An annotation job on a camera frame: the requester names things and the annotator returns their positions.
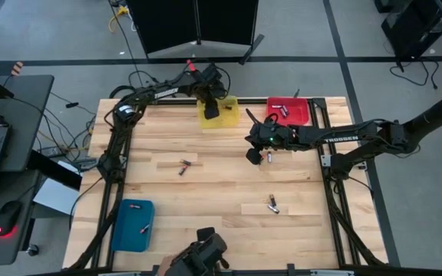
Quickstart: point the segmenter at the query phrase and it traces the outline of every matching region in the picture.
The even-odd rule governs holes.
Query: black partition
[[[250,45],[240,64],[264,38],[254,40],[259,0],[127,0],[148,54],[201,40]]]

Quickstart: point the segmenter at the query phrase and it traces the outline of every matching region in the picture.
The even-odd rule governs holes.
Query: yellow bin
[[[203,129],[235,127],[239,122],[238,99],[235,96],[228,96],[218,102],[219,116],[207,120],[204,117],[206,105],[197,101],[197,113],[199,114],[200,127]]]

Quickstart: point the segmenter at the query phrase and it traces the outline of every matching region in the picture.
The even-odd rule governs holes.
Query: black cylinder
[[[442,127],[442,100],[404,124],[411,149],[415,149],[422,138],[438,127]]]

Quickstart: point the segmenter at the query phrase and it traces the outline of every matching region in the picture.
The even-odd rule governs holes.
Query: wooden tabletop
[[[326,100],[332,126],[351,123],[344,97]],[[116,102],[100,102],[90,156],[99,157],[107,147],[110,131],[103,117]],[[152,238],[146,252],[116,252],[115,271],[150,271],[165,255],[194,242],[198,228],[210,226],[228,245],[224,258],[231,269],[286,269],[288,263],[296,268],[338,267],[316,150],[272,151],[272,163],[252,165],[245,158],[250,144],[243,139],[252,126],[246,107],[265,118],[264,104],[240,105],[237,127],[211,130],[200,128],[195,106],[147,108],[134,128],[124,199],[154,203]],[[346,153],[358,144],[336,146]],[[183,176],[178,174],[180,159],[193,162]],[[353,169],[351,176],[367,183],[364,171]],[[85,173],[81,192],[99,177],[96,170]],[[370,192],[352,180],[344,185],[355,231],[387,261]],[[78,202],[63,267],[72,265],[94,237],[103,192],[102,181]],[[279,215],[267,208],[269,194],[275,196]],[[110,207],[114,197],[112,192]],[[350,262],[344,231],[341,235]],[[101,265],[109,238],[102,245]]]

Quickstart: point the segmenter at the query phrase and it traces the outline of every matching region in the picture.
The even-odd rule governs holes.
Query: computer mouse
[[[22,203],[18,200],[6,202],[0,209],[0,236],[12,231],[20,215]]]

